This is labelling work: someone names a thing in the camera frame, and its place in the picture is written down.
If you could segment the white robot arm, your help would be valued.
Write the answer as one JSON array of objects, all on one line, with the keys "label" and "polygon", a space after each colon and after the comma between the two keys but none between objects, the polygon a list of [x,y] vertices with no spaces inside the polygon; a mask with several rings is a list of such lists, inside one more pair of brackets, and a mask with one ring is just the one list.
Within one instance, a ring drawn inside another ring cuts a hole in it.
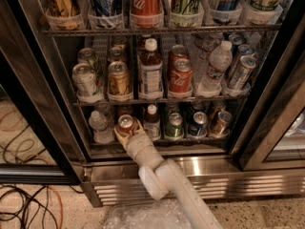
[{"label": "white robot arm", "polygon": [[126,153],[138,165],[139,177],[152,198],[160,200],[173,193],[193,229],[223,229],[181,168],[172,159],[165,159],[158,153],[137,118],[121,115],[114,132]]}]

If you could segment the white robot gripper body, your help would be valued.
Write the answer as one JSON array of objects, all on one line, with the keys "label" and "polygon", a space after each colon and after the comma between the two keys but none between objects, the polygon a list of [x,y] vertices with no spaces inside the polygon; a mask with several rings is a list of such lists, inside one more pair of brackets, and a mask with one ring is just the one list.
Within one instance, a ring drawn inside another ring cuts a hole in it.
[{"label": "white robot gripper body", "polygon": [[133,160],[139,155],[148,156],[156,152],[152,140],[146,134],[133,135],[128,140],[125,150]]}]

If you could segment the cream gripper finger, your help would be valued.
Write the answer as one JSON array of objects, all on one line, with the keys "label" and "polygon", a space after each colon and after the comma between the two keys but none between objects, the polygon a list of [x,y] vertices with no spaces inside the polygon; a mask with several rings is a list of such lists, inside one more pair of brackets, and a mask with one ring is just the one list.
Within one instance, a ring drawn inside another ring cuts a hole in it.
[{"label": "cream gripper finger", "polygon": [[118,139],[118,141],[123,146],[123,148],[126,148],[127,143],[128,143],[131,136],[127,133],[119,131],[117,127],[114,128],[114,133],[115,133],[116,138]]},{"label": "cream gripper finger", "polygon": [[146,132],[141,124],[141,122],[136,119],[135,120],[135,129],[134,129],[134,134],[135,135],[144,135]]}]

